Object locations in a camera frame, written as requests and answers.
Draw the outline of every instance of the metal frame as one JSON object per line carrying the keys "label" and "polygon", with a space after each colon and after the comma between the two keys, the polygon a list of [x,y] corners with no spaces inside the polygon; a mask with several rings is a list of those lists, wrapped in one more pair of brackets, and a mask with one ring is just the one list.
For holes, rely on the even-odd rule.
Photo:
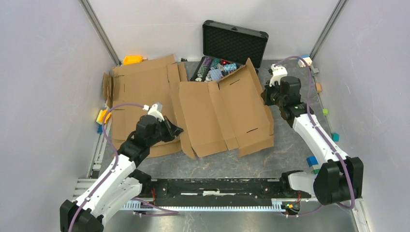
{"label": "metal frame", "polygon": [[97,16],[95,15],[94,10],[91,7],[91,4],[88,0],[79,0],[81,5],[84,8],[84,11],[87,13],[88,17],[90,18],[91,23],[93,24],[97,34],[100,36],[105,48],[107,48],[108,53],[110,54],[111,58],[113,59],[116,65],[121,65],[121,60],[118,58],[110,40],[108,39],[107,34],[105,33],[103,27],[101,26],[100,21],[98,20]]}
{"label": "metal frame", "polygon": [[336,4],[336,7],[333,9],[332,14],[330,15],[329,19],[327,20],[326,25],[324,26],[321,34],[319,35],[318,40],[316,41],[315,45],[313,46],[312,51],[310,52],[310,58],[313,60],[321,46],[323,45],[324,41],[326,40],[327,35],[329,34],[330,30],[332,29],[333,25],[335,24],[337,18],[339,17],[343,7],[346,5],[348,0],[339,0]]}

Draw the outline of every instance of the black case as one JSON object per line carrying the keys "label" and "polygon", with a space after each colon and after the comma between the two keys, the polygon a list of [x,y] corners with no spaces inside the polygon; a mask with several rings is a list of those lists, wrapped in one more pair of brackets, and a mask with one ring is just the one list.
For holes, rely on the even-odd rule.
{"label": "black case", "polygon": [[202,33],[204,55],[239,64],[250,58],[255,68],[261,66],[269,38],[266,32],[207,20]]}

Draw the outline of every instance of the blue block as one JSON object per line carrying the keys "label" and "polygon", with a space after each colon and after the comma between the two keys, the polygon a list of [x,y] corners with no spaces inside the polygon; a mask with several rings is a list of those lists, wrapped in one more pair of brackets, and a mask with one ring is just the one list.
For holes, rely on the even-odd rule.
{"label": "blue block", "polygon": [[331,133],[333,142],[339,142],[339,134]]}
{"label": "blue block", "polygon": [[102,132],[103,132],[103,126],[102,126],[102,125],[98,125],[97,133],[98,133],[98,134],[102,134]]}
{"label": "blue block", "polygon": [[307,161],[307,164],[309,165],[309,167],[311,167],[311,166],[313,166],[313,165],[318,165],[318,164],[319,164],[318,161],[317,161],[317,159],[316,159],[314,156],[308,157],[308,158],[306,159],[306,161]]}

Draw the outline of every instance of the cardboard box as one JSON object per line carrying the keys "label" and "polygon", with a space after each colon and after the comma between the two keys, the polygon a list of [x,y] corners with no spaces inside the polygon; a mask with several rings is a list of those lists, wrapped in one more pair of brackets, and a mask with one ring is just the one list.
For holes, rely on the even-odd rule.
{"label": "cardboard box", "polygon": [[273,146],[273,118],[261,93],[250,59],[219,83],[180,82],[172,97],[183,151],[204,157],[238,148],[241,157]]}
{"label": "cardboard box", "polygon": [[[114,67],[104,75],[104,97],[112,107],[121,103],[152,105],[184,132],[168,143],[158,143],[148,157],[183,150],[191,158],[239,149],[244,156],[274,145],[273,118],[260,96],[262,87],[248,59],[246,65],[217,82],[188,82],[184,64],[174,56]],[[123,106],[112,112],[116,148],[135,130],[146,112]]]}

